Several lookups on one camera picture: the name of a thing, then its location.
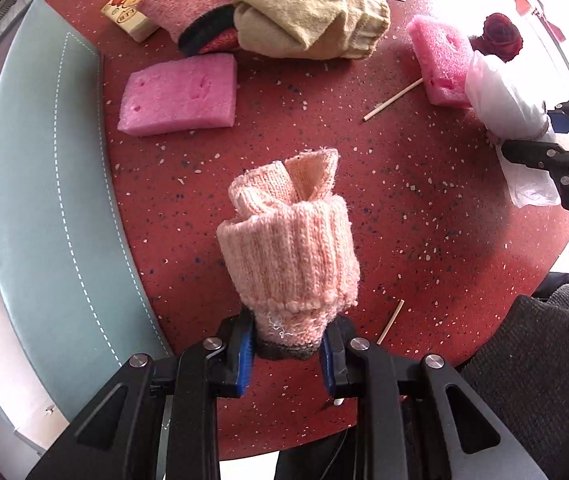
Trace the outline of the thin wooden stick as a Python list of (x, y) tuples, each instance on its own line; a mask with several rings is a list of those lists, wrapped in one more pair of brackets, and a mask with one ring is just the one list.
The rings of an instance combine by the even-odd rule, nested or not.
[(371, 112), (367, 113), (363, 117), (363, 122), (369, 122), (371, 118), (373, 118), (376, 115), (378, 115), (379, 113), (381, 113), (382, 110), (385, 110), (386, 108), (391, 106), (393, 103), (395, 103), (399, 99), (402, 99), (403, 96), (406, 96), (407, 93), (409, 93), (409, 92), (413, 91), (414, 89), (416, 89), (417, 87), (419, 87), (420, 84), (423, 84), (422, 78), (419, 78), (418, 80), (412, 82), (411, 84), (408, 84), (407, 87), (405, 87), (402, 90), (399, 90), (399, 92), (396, 92), (395, 94), (393, 94), (393, 96), (391, 96), (391, 98), (388, 98), (387, 100), (385, 100), (385, 102), (380, 103)]

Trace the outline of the pink knit sock bundle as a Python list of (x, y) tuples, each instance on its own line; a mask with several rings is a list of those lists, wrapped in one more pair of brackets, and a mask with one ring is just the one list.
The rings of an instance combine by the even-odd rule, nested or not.
[(361, 268), (349, 210), (333, 191), (339, 158), (334, 148), (303, 152), (229, 185), (234, 218), (216, 238), (253, 313), (263, 359), (313, 356), (328, 324), (357, 304)]

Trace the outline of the red fabric rose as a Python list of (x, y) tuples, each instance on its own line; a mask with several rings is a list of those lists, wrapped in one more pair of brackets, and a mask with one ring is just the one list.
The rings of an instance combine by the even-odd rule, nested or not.
[(473, 50), (484, 55), (495, 55), (508, 63), (520, 53), (523, 38), (508, 16), (493, 13), (485, 19), (482, 35), (471, 37), (470, 44)]

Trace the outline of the white plastic bag bundle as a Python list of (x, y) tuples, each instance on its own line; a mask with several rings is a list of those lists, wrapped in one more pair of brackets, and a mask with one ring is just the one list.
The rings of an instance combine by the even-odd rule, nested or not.
[(544, 100), (519, 70), (495, 55), (473, 53), (465, 82), (475, 116), (495, 145), (511, 202), (524, 206), (557, 206), (560, 197), (546, 171), (514, 164), (501, 154), (507, 140), (553, 142), (555, 133)]

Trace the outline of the teal white storage box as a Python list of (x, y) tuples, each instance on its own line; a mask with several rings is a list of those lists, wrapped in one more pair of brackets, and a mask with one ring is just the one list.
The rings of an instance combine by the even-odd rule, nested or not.
[(0, 39), (0, 413), (45, 450), (140, 352), (170, 346), (118, 213), (102, 56), (34, 0)]

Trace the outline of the beige knit sock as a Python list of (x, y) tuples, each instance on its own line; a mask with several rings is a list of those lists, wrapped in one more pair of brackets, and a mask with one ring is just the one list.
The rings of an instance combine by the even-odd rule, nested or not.
[(385, 36), (385, 0), (232, 0), (239, 46), (268, 58), (362, 60)]

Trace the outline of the pink sponge block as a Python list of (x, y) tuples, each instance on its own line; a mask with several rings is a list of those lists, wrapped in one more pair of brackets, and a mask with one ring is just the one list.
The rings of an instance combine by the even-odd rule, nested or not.
[(473, 55), (469, 39), (458, 28), (428, 15), (415, 15), (406, 32), (429, 101), (437, 106), (470, 108), (465, 91)]
[(117, 130), (156, 136), (229, 128), (237, 103), (237, 62), (230, 53), (154, 64), (129, 76)]

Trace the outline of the pink red knit sock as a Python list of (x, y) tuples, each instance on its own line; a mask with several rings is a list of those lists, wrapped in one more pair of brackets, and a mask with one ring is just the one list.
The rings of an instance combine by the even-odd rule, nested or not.
[(141, 0), (137, 9), (170, 34), (185, 58), (239, 48), (232, 0)]

